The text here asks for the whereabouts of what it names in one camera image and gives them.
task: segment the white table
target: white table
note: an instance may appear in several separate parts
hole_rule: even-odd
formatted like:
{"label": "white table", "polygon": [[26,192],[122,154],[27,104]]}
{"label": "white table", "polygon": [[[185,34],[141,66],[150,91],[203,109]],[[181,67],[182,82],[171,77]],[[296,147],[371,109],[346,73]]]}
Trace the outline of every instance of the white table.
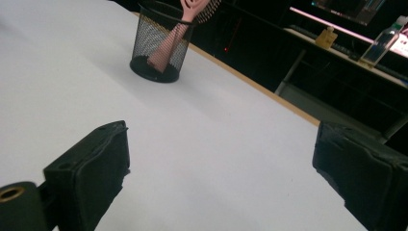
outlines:
{"label": "white table", "polygon": [[97,230],[365,230],[312,167],[316,124],[191,49],[176,83],[137,76],[137,24],[109,1],[0,2],[0,186],[124,119],[132,173]]}

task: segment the pink hairbrush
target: pink hairbrush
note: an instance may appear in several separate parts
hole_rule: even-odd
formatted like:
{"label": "pink hairbrush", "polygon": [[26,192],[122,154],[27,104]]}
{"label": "pink hairbrush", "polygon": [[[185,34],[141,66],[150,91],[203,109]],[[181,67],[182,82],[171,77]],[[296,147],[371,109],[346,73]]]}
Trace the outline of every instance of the pink hairbrush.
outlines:
{"label": "pink hairbrush", "polygon": [[[198,23],[201,24],[213,15],[221,0],[180,0],[180,2],[183,7],[183,17],[181,20],[192,22],[197,18]],[[156,50],[150,54],[147,63],[163,73],[187,29],[189,29],[189,25],[178,23]]]}

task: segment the black fabric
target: black fabric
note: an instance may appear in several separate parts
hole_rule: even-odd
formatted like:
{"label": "black fabric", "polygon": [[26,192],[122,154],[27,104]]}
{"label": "black fabric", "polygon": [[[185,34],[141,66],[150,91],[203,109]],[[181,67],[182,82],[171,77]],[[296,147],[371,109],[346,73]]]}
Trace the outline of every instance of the black fabric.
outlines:
{"label": "black fabric", "polygon": [[341,124],[323,121],[313,167],[368,230],[408,224],[408,157]]}
{"label": "black fabric", "polygon": [[101,126],[44,169],[61,231],[94,230],[122,189],[130,165],[126,131],[124,121]]}

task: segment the black mesh pencil cup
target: black mesh pencil cup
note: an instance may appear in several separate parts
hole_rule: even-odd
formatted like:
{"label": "black mesh pencil cup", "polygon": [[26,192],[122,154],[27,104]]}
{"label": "black mesh pencil cup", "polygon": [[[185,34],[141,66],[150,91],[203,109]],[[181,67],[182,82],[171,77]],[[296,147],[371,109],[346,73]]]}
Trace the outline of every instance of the black mesh pencil cup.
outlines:
{"label": "black mesh pencil cup", "polygon": [[182,21],[183,12],[158,1],[140,2],[140,19],[130,67],[140,77],[172,83],[180,69],[196,25]]}

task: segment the pink object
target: pink object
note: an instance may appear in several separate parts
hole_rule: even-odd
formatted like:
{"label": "pink object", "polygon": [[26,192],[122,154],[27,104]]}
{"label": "pink object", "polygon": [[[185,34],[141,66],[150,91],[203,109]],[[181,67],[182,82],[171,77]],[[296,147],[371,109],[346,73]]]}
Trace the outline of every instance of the pink object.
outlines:
{"label": "pink object", "polygon": [[[194,18],[205,9],[210,0],[180,0],[180,2],[183,6],[183,17],[181,20],[192,22]],[[178,23],[156,50],[149,56],[147,63],[163,73],[174,50],[181,42],[188,29],[189,25]]]}

